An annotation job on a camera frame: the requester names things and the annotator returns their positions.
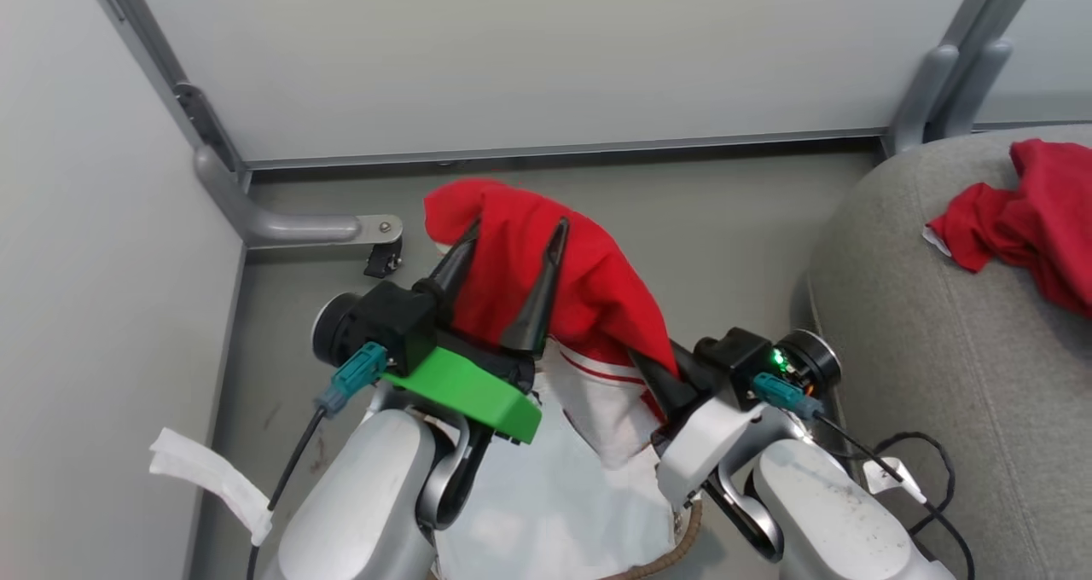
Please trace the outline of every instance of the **robotic arm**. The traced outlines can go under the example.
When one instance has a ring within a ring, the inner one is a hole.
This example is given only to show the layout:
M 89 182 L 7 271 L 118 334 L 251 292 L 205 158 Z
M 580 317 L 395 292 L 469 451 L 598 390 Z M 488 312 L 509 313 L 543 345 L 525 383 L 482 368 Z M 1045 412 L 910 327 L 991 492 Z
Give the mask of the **robotic arm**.
M 375 344 L 385 351 L 385 374 L 371 378 L 377 390 L 367 417 L 288 523 L 262 580 L 427 577 L 432 533 L 458 519 L 492 438 L 530 443 L 537 428 L 541 412 L 525 395 L 567 234 L 561 220 L 500 347 L 450 327 L 477 225 L 411 291 L 383 282 L 323 308 L 312 334 L 316 356 L 342 374 Z M 771 343 L 733 329 L 693 352 L 675 345 L 675 357 L 681 381 L 633 355 L 667 417 L 652 443 L 660 489 L 673 505 L 704 490 L 761 556 L 780 561 L 786 580 L 952 579 L 814 443 L 799 418 L 779 409 L 810 417 L 839 379 L 821 339 L 794 331 Z M 458 441 L 426 417 L 456 427 Z M 731 478 L 750 462 L 753 487 L 739 493 Z

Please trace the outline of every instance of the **red and white garment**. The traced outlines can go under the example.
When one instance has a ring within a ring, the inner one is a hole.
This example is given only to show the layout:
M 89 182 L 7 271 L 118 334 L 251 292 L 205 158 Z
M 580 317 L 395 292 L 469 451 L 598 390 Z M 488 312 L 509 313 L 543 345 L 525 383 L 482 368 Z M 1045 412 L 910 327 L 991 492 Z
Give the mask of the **red and white garment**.
M 490 447 L 459 522 L 437 534 L 444 580 L 600 578 L 674 547 L 673 510 L 646 446 L 661 413 L 627 348 L 673 372 L 675 359 L 660 308 L 614 239 L 584 215 L 497 181 L 460 180 L 425 199 L 425 227 L 441 249 L 480 221 L 454 327 L 492 343 L 531 291 L 561 217 L 569 236 L 535 382 L 543 424 L 530 446 Z M 537 537 L 514 545 L 515 534 Z

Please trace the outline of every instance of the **metal bracket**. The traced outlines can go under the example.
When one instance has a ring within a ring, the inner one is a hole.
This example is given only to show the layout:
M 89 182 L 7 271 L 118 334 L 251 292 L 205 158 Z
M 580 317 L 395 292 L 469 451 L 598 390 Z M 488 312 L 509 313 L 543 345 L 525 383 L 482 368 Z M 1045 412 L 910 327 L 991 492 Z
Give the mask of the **metal bracket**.
M 929 141 L 971 134 L 978 109 L 1010 57 L 1012 43 L 1005 38 L 994 40 L 978 52 L 960 86 L 929 121 Z
M 246 163 L 242 162 L 242 157 L 235 150 L 232 140 L 227 138 L 224 125 L 219 122 L 216 113 L 212 110 L 212 104 L 209 103 L 209 98 L 205 97 L 201 87 L 192 83 L 180 82 L 176 83 L 171 87 L 171 91 L 175 93 L 175 99 L 178 100 L 179 105 L 182 106 L 182 110 L 186 111 L 186 117 L 193 125 L 193 129 L 198 130 L 201 141 L 214 149 L 219 159 L 224 161 L 227 170 L 232 173 L 247 170 Z
M 893 156 L 925 142 L 925 125 L 937 97 L 948 82 L 952 68 L 959 60 L 954 45 L 941 45 L 925 55 L 917 74 L 910 84 L 899 109 L 891 119 L 887 133 L 881 138 L 886 157 Z
M 394 215 L 288 215 L 266 211 L 242 192 L 209 145 L 193 153 L 193 171 L 250 249 L 393 244 L 402 237 L 402 221 Z

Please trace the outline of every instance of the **red stripe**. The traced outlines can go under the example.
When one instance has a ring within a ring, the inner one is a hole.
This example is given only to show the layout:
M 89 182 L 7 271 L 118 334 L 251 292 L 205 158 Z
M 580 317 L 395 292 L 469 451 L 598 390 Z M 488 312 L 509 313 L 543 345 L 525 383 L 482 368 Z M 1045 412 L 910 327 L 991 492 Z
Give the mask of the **red stripe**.
M 610 374 L 603 374 L 603 372 L 600 372 L 600 371 L 596 371 L 596 370 L 589 369 L 589 367 L 584 367 L 583 365 L 578 364 L 572 358 L 569 358 L 568 356 L 566 356 L 563 352 L 561 352 L 559 354 L 561 354 L 561 358 L 565 358 L 566 360 L 568 360 L 568 363 L 570 365 L 572 365 L 573 367 L 577 367 L 578 369 L 580 369 L 581 371 L 583 371 L 583 372 L 585 372 L 585 374 L 587 374 L 590 376 L 595 376 L 597 378 L 604 378 L 605 380 L 610 380 L 610 381 L 616 381 L 616 382 L 639 383 L 641 386 L 644 386 L 644 380 L 642 380 L 640 378 L 627 378 L 626 376 L 614 376 L 614 375 L 610 375 Z

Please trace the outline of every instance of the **gray metal foot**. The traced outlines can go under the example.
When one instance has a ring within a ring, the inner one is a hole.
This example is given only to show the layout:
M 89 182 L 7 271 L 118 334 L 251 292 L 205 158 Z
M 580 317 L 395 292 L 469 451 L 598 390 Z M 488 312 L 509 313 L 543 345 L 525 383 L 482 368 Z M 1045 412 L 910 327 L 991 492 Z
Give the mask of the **gray metal foot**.
M 393 244 L 402 237 L 402 221 L 394 215 L 289 215 L 266 211 L 242 192 L 209 145 L 193 153 L 193 170 L 250 249 Z
M 954 45 L 941 45 L 925 55 L 881 141 L 887 157 L 924 142 L 925 122 L 929 121 L 937 95 L 956 68 L 956 60 L 959 60 L 959 48 Z
M 929 122 L 929 141 L 971 134 L 978 109 L 1010 57 L 1012 43 L 1005 38 L 987 44 L 978 52 L 952 97 L 945 102 Z

